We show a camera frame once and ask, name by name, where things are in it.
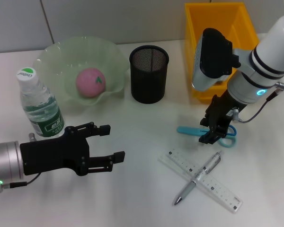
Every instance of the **green bottle label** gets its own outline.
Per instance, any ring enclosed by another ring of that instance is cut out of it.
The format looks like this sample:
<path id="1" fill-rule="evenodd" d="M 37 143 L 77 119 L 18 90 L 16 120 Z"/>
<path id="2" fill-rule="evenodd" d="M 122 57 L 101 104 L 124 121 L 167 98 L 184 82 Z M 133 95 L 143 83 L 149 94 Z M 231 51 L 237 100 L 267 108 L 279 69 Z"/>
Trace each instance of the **green bottle label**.
<path id="1" fill-rule="evenodd" d="M 39 136 L 43 137 L 51 137 L 57 135 L 64 127 L 64 120 L 61 115 L 60 109 L 58 109 L 58 112 L 56 115 L 51 118 L 50 120 L 47 120 L 45 122 L 33 122 L 31 121 L 36 133 Z"/>

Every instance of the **white table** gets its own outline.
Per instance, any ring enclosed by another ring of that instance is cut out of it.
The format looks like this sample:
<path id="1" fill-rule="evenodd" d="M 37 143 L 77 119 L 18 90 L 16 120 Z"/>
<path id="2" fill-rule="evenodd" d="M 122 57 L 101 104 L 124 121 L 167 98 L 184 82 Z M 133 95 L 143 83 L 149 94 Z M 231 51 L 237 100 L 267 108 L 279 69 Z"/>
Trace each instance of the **white table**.
<path id="1" fill-rule="evenodd" d="M 158 156 L 177 148 L 202 164 L 223 148 L 176 132 L 179 125 L 198 127 L 207 106 L 192 100 L 187 90 L 183 42 L 153 44 L 170 59 L 160 102 L 136 102 L 128 75 L 124 97 L 76 110 L 61 106 L 67 125 L 110 124 L 110 136 L 88 139 L 90 154 L 124 150 L 124 162 L 111 173 L 84 177 L 69 169 L 55 170 L 27 187 L 5 190 L 0 194 L 0 227 L 284 227 L 284 93 L 252 122 L 235 125 L 238 144 L 224 148 L 222 162 L 211 173 L 244 201 L 238 213 L 231 214 L 199 190 L 172 206 L 186 182 L 158 162 Z M 120 48 L 128 57 L 140 45 Z M 15 74 L 40 53 L 0 53 L 0 142 L 27 142 L 33 131 L 21 109 Z M 240 117 L 251 117 L 264 100 L 246 107 Z"/>

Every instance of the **white wall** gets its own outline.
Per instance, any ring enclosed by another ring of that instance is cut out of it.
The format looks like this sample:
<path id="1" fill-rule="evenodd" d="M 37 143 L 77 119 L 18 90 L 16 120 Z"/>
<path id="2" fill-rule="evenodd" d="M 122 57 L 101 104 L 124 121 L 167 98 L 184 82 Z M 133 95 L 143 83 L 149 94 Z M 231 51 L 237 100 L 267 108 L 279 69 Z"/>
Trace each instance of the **white wall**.
<path id="1" fill-rule="evenodd" d="M 52 44 L 39 0 L 0 0 L 0 52 Z"/>
<path id="2" fill-rule="evenodd" d="M 209 0 L 42 0 L 54 41 L 95 35 L 115 43 L 184 38 L 185 2 Z M 283 0 L 243 1 L 258 33 L 284 15 Z M 40 0 L 0 0 L 0 52 L 52 44 Z"/>
<path id="3" fill-rule="evenodd" d="M 283 0 L 213 0 L 212 2 L 244 2 L 257 33 L 266 33 L 284 15 Z"/>
<path id="4" fill-rule="evenodd" d="M 183 39 L 185 2 L 209 0 L 43 0 L 55 42 L 94 35 L 117 44 Z"/>

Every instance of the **bottle cap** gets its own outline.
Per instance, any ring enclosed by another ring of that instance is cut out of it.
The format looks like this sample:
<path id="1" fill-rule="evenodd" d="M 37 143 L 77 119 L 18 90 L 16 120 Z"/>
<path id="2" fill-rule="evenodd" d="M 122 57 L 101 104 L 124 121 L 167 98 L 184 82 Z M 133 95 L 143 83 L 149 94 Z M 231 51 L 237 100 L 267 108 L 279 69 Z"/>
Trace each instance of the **bottle cap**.
<path id="1" fill-rule="evenodd" d="M 17 80 L 21 87 L 26 88 L 35 86 L 39 81 L 36 70 L 30 67 L 19 70 L 17 73 Z"/>

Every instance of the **pen holder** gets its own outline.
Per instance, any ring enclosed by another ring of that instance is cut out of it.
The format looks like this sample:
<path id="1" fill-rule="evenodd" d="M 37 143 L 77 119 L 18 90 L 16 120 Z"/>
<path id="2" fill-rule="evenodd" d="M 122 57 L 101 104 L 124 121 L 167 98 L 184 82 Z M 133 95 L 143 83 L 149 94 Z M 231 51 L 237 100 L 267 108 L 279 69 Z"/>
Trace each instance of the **pen holder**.
<path id="1" fill-rule="evenodd" d="M 144 104 L 160 101 L 165 93 L 169 56 L 158 46 L 145 45 L 133 50 L 131 64 L 131 89 L 135 100 Z"/>

